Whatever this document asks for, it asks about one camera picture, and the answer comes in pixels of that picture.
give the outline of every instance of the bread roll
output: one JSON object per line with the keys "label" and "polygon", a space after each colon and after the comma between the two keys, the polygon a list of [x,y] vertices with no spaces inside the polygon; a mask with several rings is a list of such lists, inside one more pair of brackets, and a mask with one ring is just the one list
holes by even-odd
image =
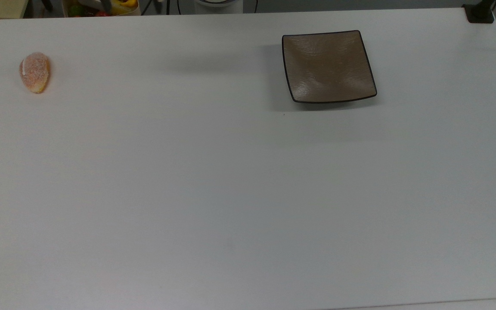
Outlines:
{"label": "bread roll", "polygon": [[20,78],[30,92],[43,92],[49,79],[49,58],[43,53],[31,53],[20,63]]}

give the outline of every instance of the brown plate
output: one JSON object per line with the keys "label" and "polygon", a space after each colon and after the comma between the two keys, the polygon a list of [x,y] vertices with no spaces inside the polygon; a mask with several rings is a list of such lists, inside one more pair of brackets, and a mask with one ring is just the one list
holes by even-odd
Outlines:
{"label": "brown plate", "polygon": [[284,71],[295,102],[348,102],[376,96],[359,30],[284,35]]}

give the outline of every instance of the yellow fruit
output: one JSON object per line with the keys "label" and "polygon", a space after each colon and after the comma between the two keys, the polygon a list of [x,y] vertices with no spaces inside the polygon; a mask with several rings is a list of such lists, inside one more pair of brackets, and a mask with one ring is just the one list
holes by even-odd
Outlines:
{"label": "yellow fruit", "polygon": [[122,15],[132,12],[135,8],[123,6],[120,0],[111,0],[112,2],[112,15]]}
{"label": "yellow fruit", "polygon": [[130,8],[136,7],[137,6],[137,0],[127,0],[126,2],[121,3],[123,6],[127,6]]}

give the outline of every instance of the fruit basket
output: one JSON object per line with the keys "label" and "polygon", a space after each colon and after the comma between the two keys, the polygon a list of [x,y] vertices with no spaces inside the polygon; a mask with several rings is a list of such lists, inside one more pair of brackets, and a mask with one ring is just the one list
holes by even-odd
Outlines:
{"label": "fruit basket", "polygon": [[90,16],[139,16],[141,14],[139,1],[132,7],[122,6],[120,0],[111,0],[112,15],[87,6],[85,4],[93,3],[94,0],[62,0],[62,11],[65,17],[90,17]]}

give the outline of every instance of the white table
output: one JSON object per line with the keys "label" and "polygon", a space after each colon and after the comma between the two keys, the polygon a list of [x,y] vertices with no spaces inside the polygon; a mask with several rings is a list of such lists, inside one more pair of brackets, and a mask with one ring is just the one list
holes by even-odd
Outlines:
{"label": "white table", "polygon": [[[352,29],[378,95],[292,102],[281,36]],[[40,95],[19,78],[33,51],[53,66]],[[496,298],[496,23],[0,21],[0,310],[479,298]]]}

